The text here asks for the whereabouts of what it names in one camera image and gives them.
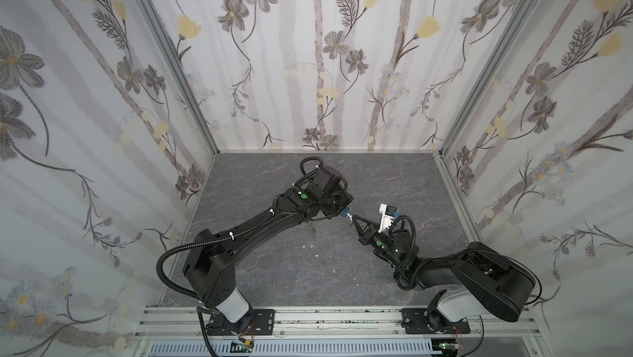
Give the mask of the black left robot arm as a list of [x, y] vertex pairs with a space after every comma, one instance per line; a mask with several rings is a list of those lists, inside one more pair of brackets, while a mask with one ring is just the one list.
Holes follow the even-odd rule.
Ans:
[[253, 307], [237, 287], [236, 266], [271, 238], [302, 223], [340, 215], [353, 201], [347, 180], [329, 166], [318, 166], [284, 193], [270, 208], [220, 233], [202, 231], [187, 255], [183, 275], [194, 297], [224, 317], [233, 334], [247, 332], [254, 322]]

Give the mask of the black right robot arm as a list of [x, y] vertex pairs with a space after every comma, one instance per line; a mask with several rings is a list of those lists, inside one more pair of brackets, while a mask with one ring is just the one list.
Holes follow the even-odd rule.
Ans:
[[421, 256], [415, 225], [407, 216], [395, 219], [394, 230], [384, 231], [379, 223], [358, 215], [350, 215], [349, 220], [361, 244], [370, 246], [377, 258], [391, 266], [399, 289], [464, 288], [450, 296], [441, 289], [427, 305], [422, 322], [432, 332], [446, 332], [466, 317], [485, 313], [517, 322], [539, 284], [537, 276], [521, 263], [479, 242], [448, 256]]

